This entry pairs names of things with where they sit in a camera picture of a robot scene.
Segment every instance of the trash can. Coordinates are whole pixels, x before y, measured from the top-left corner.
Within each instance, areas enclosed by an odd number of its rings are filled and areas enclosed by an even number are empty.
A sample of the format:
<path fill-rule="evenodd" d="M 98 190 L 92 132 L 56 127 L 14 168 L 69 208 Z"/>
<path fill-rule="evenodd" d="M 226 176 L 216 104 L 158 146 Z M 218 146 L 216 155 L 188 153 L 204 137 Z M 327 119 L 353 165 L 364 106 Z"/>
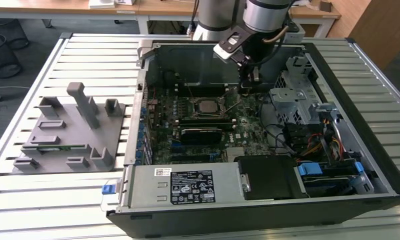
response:
<path fill-rule="evenodd" d="M 5 36 L 9 47 L 22 49 L 29 45 L 22 26 L 17 19 L 0 18 L 0 35 Z"/>
<path fill-rule="evenodd" d="M 22 66 L 6 44 L 6 37 L 0 35 L 0 79 L 14 76 L 21 70 Z"/>

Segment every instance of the white sticker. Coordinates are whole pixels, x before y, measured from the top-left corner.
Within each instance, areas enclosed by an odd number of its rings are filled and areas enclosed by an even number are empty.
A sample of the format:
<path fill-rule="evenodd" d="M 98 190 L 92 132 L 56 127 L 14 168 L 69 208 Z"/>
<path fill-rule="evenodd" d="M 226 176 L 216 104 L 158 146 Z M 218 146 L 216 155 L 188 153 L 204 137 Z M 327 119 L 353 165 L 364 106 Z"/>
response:
<path fill-rule="evenodd" d="M 158 176 L 170 176 L 172 168 L 154 168 L 153 175 Z"/>
<path fill-rule="evenodd" d="M 134 11 L 117 11 L 117 14 L 134 14 Z"/>

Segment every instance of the blue latch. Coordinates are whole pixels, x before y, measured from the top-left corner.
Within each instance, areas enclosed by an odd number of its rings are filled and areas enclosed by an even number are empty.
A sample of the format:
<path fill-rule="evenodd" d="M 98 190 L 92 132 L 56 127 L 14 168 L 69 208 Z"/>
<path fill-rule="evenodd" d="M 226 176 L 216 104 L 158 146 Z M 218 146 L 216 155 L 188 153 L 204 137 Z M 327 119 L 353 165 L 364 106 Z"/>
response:
<path fill-rule="evenodd" d="M 363 165 L 361 165 L 361 162 L 356 161 L 353 163 L 353 165 L 355 165 L 355 168 L 357 169 L 359 173 L 361 173 L 365 170 Z"/>
<path fill-rule="evenodd" d="M 316 162 L 307 162 L 307 163 L 303 163 L 303 164 L 297 167 L 297 171 L 299 171 L 299 174 L 300 174 L 301 176 L 304 176 L 304 175 L 321 175 L 321 174 L 323 174 L 320 165 L 319 165 L 319 163 L 316 163 Z"/>
<path fill-rule="evenodd" d="M 101 194 L 102 195 L 116 194 L 116 184 L 108 184 L 101 186 Z"/>

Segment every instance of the warning label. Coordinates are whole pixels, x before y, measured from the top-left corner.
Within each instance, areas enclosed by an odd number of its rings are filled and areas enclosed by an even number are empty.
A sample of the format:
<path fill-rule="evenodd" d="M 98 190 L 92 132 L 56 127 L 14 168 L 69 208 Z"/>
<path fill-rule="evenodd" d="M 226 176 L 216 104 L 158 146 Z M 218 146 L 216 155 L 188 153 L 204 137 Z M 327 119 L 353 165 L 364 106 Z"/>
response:
<path fill-rule="evenodd" d="M 170 172 L 170 203 L 214 203 L 212 170 Z"/>

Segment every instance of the gray carpet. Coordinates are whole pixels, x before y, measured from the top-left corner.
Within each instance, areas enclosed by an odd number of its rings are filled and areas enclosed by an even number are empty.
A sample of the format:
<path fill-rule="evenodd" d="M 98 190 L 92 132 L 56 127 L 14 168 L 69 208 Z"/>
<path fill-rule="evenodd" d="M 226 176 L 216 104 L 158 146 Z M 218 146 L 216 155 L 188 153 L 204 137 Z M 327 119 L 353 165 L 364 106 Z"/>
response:
<path fill-rule="evenodd" d="M 53 20 L 53 28 L 45 28 L 38 19 L 20 20 L 30 45 L 14 51 L 24 67 L 24 71 L 9 79 L 0 79 L 0 86 L 29 87 L 37 77 L 41 67 L 62 32 L 90 34 L 138 34 L 136 21 L 121 21 L 114 24 L 112 20 Z M 400 89 L 400 54 L 384 71 L 385 75 Z M 0 138 L 18 109 L 25 89 L 0 89 L 2 100 L 0 102 Z"/>

